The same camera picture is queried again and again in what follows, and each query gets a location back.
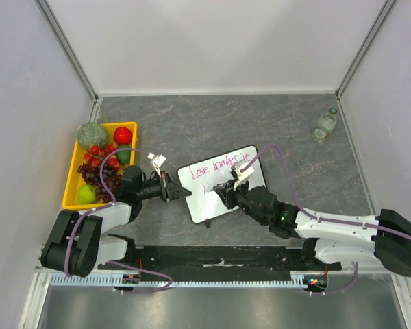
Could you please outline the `white whiteboard black frame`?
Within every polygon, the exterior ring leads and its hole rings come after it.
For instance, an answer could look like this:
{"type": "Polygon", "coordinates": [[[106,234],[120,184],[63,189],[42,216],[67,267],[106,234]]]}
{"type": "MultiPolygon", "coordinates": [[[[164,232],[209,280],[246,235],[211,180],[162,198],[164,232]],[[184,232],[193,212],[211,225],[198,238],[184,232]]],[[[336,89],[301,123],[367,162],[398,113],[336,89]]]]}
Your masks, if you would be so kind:
{"type": "Polygon", "coordinates": [[[230,212],[215,192],[205,191],[232,179],[232,165],[241,160],[250,162],[257,153],[255,145],[247,145],[177,170],[181,185],[192,192],[186,203],[193,223],[202,223],[230,212]]]}

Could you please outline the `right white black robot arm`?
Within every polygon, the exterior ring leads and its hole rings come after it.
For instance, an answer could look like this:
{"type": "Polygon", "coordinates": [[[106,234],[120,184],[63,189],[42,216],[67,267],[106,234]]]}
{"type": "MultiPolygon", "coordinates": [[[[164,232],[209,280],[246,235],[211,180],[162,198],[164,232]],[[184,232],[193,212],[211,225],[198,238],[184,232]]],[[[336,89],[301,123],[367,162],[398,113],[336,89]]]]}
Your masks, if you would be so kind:
{"type": "Polygon", "coordinates": [[[306,269],[358,263],[411,278],[411,223],[394,210],[361,217],[323,214],[281,202],[265,186],[235,180],[213,190],[227,209],[241,209],[275,236],[304,239],[299,258],[306,269]]]}

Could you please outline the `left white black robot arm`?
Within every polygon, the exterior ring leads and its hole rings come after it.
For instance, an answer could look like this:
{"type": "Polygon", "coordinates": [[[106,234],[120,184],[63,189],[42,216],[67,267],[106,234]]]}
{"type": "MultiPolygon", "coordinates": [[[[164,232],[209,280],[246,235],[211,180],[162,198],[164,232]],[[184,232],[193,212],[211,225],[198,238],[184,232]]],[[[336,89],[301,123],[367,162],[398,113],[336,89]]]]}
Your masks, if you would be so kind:
{"type": "Polygon", "coordinates": [[[128,166],[123,170],[114,202],[84,212],[61,210],[43,247],[40,263],[68,277],[83,278],[95,266],[111,260],[121,269],[131,269],[137,254],[128,248],[128,239],[110,236],[102,242],[101,235],[135,220],[144,200],[160,198],[171,202],[191,195],[165,171],[147,179],[139,166],[128,166]]]}

